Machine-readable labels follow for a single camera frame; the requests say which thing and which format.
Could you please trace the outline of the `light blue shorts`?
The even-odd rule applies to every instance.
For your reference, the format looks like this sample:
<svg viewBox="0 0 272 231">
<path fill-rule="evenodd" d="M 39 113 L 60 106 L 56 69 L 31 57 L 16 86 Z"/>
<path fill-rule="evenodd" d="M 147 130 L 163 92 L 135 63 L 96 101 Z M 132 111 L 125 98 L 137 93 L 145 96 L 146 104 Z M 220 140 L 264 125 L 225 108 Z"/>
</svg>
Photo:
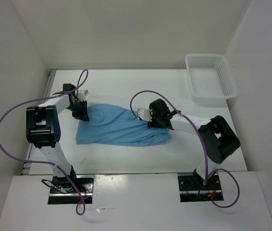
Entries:
<svg viewBox="0 0 272 231">
<path fill-rule="evenodd" d="M 87 108 L 89 121 L 80 121 L 75 142 L 117 146 L 147 147 L 171 139 L 166 128 L 149 128 L 130 110 L 112 104 L 93 104 Z"/>
</svg>

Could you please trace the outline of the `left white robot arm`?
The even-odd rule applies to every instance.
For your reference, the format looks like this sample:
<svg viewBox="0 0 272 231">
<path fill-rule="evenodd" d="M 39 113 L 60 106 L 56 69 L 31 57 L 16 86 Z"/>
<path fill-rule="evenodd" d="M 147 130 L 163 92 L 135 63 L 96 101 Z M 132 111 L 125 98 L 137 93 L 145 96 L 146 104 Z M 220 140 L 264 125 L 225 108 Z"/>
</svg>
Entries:
<svg viewBox="0 0 272 231">
<path fill-rule="evenodd" d="M 60 145 L 61 128 L 58 114 L 67 109 L 72 112 L 73 118 L 89 121 L 86 101 L 88 90 L 78 93 L 74 89 L 72 84 L 63 84 L 63 91 L 55 93 L 55 98 L 26 109 L 27 141 L 52 163 L 52 184 L 56 190 L 69 193 L 77 189 L 78 180 Z"/>
</svg>

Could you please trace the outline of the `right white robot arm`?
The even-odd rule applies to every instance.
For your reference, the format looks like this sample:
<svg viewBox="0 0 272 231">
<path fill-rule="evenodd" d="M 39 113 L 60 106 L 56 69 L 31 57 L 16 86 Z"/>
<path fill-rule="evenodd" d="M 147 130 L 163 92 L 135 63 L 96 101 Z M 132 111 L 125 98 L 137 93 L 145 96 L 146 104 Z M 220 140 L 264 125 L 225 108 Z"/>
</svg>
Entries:
<svg viewBox="0 0 272 231">
<path fill-rule="evenodd" d="M 198 136 L 205 155 L 193 171 L 193 184 L 198 189 L 206 188 L 215 171 L 240 147 L 240 140 L 220 115 L 201 118 L 171 111 L 162 99 L 150 103 L 146 113 L 149 127 L 168 128 Z"/>
</svg>

